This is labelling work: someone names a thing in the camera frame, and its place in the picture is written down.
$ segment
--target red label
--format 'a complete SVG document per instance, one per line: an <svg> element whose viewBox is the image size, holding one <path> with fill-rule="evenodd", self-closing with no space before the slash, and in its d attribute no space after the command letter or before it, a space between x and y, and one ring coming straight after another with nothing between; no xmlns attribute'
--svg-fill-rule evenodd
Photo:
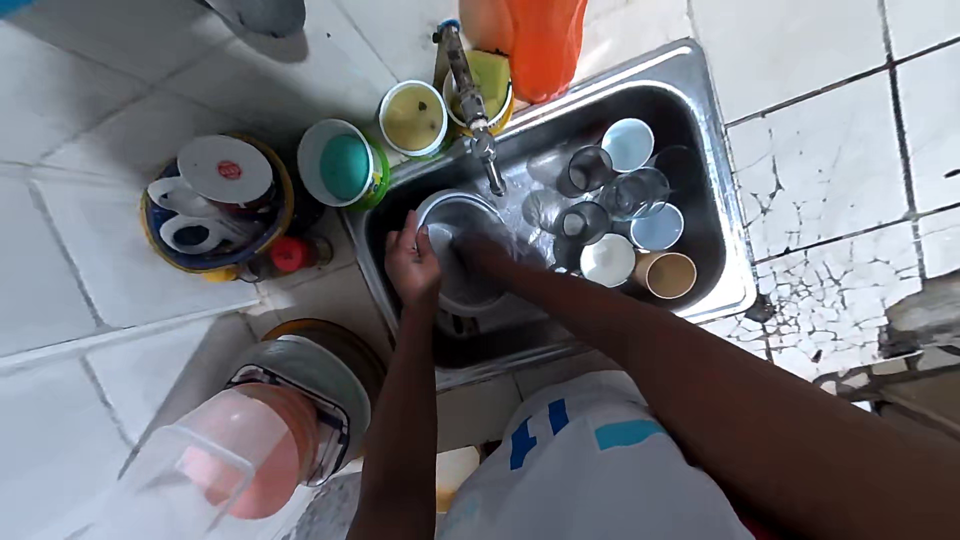
<svg viewBox="0 0 960 540"><path fill-rule="evenodd" d="M217 163L217 172L227 180L240 180L243 175L243 169L233 161L220 161Z"/></svg>

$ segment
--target person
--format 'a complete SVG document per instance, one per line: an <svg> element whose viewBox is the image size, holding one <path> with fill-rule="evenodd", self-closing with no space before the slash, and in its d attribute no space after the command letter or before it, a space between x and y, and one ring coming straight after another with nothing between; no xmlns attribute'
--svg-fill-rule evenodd
<svg viewBox="0 0 960 540"><path fill-rule="evenodd" d="M435 531L431 332L442 276L411 212L387 237L403 311L348 539L876 540L960 530L960 444L900 432L668 311L516 263L489 240L463 253L624 373L587 374L524 403Z"/></svg>

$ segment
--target faucet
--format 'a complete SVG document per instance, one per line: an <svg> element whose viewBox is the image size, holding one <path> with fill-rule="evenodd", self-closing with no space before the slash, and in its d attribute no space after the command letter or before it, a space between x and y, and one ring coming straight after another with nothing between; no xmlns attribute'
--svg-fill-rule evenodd
<svg viewBox="0 0 960 540"><path fill-rule="evenodd" d="M464 54L464 44L460 40L460 23L456 20L441 23L433 35L433 42L440 47L439 56L446 53L450 71L453 72L457 94L460 96L460 108L464 112L464 123L473 133L470 152L483 163L487 180L490 181L490 191L497 197L502 197L507 185L496 167L496 142L490 133L490 119L484 109L483 96L480 95L480 91L473 83L473 76L470 75L467 56Z"/></svg>

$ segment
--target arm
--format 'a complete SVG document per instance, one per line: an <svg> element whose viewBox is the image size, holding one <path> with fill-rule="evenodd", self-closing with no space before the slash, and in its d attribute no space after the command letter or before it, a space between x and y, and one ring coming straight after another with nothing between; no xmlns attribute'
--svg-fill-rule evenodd
<svg viewBox="0 0 960 540"><path fill-rule="evenodd" d="M399 336L365 440L349 540L433 538L436 519L437 391L431 332L440 266L410 212L387 236L387 272L403 300Z"/></svg>
<svg viewBox="0 0 960 540"><path fill-rule="evenodd" d="M623 366L684 450L784 527L844 540L956 534L960 445L902 433L668 311L480 243L466 251L480 271Z"/></svg>

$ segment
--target white shirt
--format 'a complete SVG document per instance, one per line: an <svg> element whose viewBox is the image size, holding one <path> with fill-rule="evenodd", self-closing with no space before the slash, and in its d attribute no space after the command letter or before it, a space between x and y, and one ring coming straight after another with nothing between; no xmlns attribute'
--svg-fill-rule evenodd
<svg viewBox="0 0 960 540"><path fill-rule="evenodd" d="M443 540L752 539L706 473L688 465L626 373L542 389L467 479Z"/></svg>

